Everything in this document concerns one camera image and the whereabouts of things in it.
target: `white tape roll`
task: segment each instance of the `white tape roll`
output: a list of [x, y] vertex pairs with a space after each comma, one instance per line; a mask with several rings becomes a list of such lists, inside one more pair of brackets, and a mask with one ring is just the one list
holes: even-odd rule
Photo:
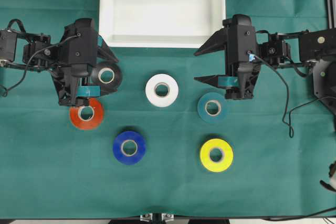
[[[155, 89], [159, 85], [165, 85], [168, 88], [167, 95], [161, 97], [157, 95]], [[167, 107], [171, 105], [177, 98], [178, 92], [177, 82], [168, 74], [160, 73], [152, 76], [146, 84], [146, 96], [150, 103], [156, 107]]]

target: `red tape roll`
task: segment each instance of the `red tape roll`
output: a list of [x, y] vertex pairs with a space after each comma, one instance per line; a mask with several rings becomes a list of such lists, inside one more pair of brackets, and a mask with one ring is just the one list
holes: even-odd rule
[[76, 128], [81, 130], [93, 130], [103, 121], [104, 109], [101, 103], [97, 99], [91, 98], [89, 99], [89, 107], [92, 108], [93, 115], [87, 120], [80, 116], [80, 113], [85, 106], [70, 108], [70, 120]]

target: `metal bracket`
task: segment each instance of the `metal bracket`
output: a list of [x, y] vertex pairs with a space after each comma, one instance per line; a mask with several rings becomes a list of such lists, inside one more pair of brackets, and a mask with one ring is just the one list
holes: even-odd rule
[[140, 215], [140, 221], [150, 222], [153, 220], [153, 214]]
[[167, 221], [173, 221], [174, 220], [174, 215], [162, 213], [161, 214], [161, 218], [162, 218], [162, 221], [165, 221], [165, 222], [167, 222]]

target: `yellow tape roll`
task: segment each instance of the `yellow tape roll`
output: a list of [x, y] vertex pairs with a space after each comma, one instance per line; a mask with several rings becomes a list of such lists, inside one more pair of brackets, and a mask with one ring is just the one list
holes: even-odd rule
[[[210, 158], [210, 152], [215, 148], [219, 149], [222, 153], [222, 158], [218, 162], [212, 161]], [[213, 138], [205, 142], [199, 154], [203, 166], [215, 173], [220, 173], [228, 169], [233, 161], [233, 150], [231, 146], [219, 138]]]

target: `blue tape roll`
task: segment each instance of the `blue tape roll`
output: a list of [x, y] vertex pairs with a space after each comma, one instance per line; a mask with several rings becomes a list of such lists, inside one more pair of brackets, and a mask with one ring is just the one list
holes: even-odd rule
[[[218, 112], [215, 115], [211, 115], [206, 111], [206, 107], [209, 102], [214, 102], [218, 106]], [[227, 104], [224, 97], [218, 93], [207, 93], [203, 95], [197, 105], [197, 111], [200, 118], [210, 124], [221, 122], [227, 114]]]
[[[124, 143], [127, 142], [127, 140], [133, 141], [137, 146], [135, 153], [132, 155], [127, 155], [122, 149]], [[125, 132], [120, 133], [114, 139], [113, 154], [119, 162], [125, 165], [136, 164], [142, 159], [142, 157], [145, 155], [145, 152], [146, 152], [145, 140], [142, 137], [142, 135], [140, 135], [137, 132], [125, 131]]]

